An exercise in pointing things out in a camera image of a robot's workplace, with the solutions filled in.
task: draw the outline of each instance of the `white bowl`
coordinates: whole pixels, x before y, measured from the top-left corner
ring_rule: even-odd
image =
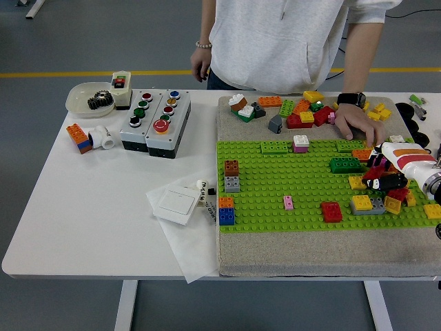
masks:
[[[114,108],[115,102],[109,106],[99,107],[93,110],[89,108],[88,100],[93,98],[98,91],[110,90],[110,86],[110,83],[104,82],[82,83],[75,86],[71,89],[68,98],[66,99],[66,109],[72,114],[83,118],[102,117],[107,115]]]

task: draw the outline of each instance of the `white paper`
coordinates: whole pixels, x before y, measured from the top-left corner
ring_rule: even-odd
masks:
[[[194,188],[199,179],[208,181],[209,188],[216,187],[216,168],[209,168],[173,182],[175,185]],[[155,208],[167,186],[147,192]],[[204,206],[196,206],[187,225],[177,224],[157,217],[184,274],[191,283],[218,269],[216,253],[216,196],[207,196]]]

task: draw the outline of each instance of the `gray floor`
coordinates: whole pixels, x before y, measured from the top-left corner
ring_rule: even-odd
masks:
[[[0,1],[1,72],[188,70],[200,1],[46,0],[34,20]],[[404,0],[389,12],[440,9]],[[441,12],[387,19],[377,68],[441,67]],[[340,53],[335,68],[342,67]],[[0,79],[0,257],[67,113],[72,87],[109,77]],[[321,90],[338,91],[342,77]],[[135,76],[134,88],[205,88],[191,76]],[[441,74],[372,74],[368,91],[440,92]],[[439,330],[435,282],[382,282],[394,330]],[[16,280],[0,273],[0,330],[113,330],[120,281]],[[374,330],[360,282],[144,281],[133,330]]]

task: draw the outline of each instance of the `bracelet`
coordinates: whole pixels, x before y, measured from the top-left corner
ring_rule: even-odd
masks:
[[[197,41],[196,42],[196,47],[199,47],[199,48],[211,48],[211,47],[213,47],[213,45],[212,44],[208,44],[208,45],[201,45],[200,43],[199,43],[199,41]]]

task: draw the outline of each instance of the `hand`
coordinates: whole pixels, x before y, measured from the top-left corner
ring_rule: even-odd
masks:
[[[197,48],[192,57],[192,75],[197,81],[202,82],[208,77],[209,64],[212,62],[212,50],[209,48]]]
[[[376,142],[380,145],[384,142],[386,130],[383,123],[370,119],[362,109],[348,103],[341,103],[336,111],[336,125],[347,140],[353,138],[349,126],[362,130],[366,134],[367,146],[371,147]]]

